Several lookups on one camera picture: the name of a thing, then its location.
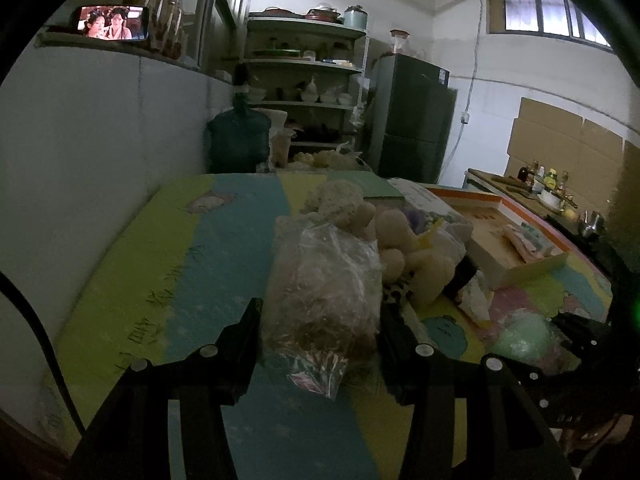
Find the electrical wire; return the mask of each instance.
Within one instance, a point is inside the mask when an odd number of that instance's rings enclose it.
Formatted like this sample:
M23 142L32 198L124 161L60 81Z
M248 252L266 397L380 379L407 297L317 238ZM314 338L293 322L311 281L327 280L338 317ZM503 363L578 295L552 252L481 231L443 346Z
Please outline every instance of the electrical wire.
M0 294L2 294L5 298L7 298L13 306L22 314L24 320L29 324L31 331L36 336L38 340L38 344L42 349L42 353L47 361L47 365L49 365L49 369L51 370L51 375L53 376L53 380L56 382L56 386L58 387L58 391L60 392L60 396L62 396L62 400L65 403L66 408L69 411L69 415L71 415L71 419L73 420L76 428L78 428L78 432L80 434L84 434L84 425L82 424L82 419L76 410L76 406L71 398L71 394L69 394L69 390L66 387L65 378L62 375L62 371L60 370L60 365L58 364L58 359L56 358L56 353L54 352L53 346L51 345L51 341L49 340L49 336L47 336L47 331L44 329L42 322L38 318L35 310L27 301L27 299L23 296L23 294L18 290L18 288L11 282L11 280L6 277L0 271Z
M478 33L476 34L476 46L474 47L474 71L471 75L471 83L469 84L469 92L466 95L466 106L464 113L469 112L469 107L471 106L471 94L474 90L474 82L476 81L476 75L478 75L478 49L480 47L480 32L482 31L482 15L484 14L484 0L480 0L480 17L478 19ZM453 160L453 156L456 154L456 150L458 149L458 145L460 144L460 139L462 139L462 133L465 131L465 123L460 125L460 131L458 133L458 138L456 139L456 143L453 146L453 150L449 153L447 160L444 161L442 168L440 170L440 174L438 176L438 182L444 175L445 171L449 167L449 164Z

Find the colorful tablecloth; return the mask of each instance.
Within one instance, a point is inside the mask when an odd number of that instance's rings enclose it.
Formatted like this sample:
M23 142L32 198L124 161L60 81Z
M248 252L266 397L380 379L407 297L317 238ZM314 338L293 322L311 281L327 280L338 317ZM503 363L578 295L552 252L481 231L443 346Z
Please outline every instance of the colorful tablecloth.
M331 177L203 175L163 187L109 248L58 337L84 423L133 359L182 359L262 297L274 220L299 211L309 190ZM492 312L523 307L552 316L565 307L603 319L610 297L606 280L571 255L562 269L498 291ZM471 323L444 298L418 316L446 355L478 362L484 354ZM71 453L79 435L50 376L43 401L44 426ZM465 454L466 428L463 401L456 407L455 463ZM344 387L332 401L261 366L238 405L223 408L241 480L397 478L411 416L383 387Z

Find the green plastic bag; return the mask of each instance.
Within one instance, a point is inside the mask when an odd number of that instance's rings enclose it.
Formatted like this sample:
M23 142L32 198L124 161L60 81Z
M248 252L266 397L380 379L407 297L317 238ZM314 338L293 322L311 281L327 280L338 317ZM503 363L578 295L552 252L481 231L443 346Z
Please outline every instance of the green plastic bag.
M207 171L255 173L255 167L269 158L270 128L270 118L251 110L244 94L236 94L234 109L207 123Z

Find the refrigerator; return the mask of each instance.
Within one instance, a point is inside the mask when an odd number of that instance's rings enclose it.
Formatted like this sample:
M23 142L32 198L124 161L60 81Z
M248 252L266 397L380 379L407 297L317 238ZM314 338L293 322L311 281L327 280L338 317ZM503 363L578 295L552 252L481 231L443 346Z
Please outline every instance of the refrigerator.
M403 54L378 63L367 162L384 178L435 184L455 103L449 72Z

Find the smartphone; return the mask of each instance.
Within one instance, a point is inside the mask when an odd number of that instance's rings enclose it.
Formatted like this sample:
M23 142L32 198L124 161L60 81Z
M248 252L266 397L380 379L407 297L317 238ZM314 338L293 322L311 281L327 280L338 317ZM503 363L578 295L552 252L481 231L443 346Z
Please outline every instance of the smartphone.
M126 5L78 7L72 27L78 34L107 41L143 41L149 32L149 9Z

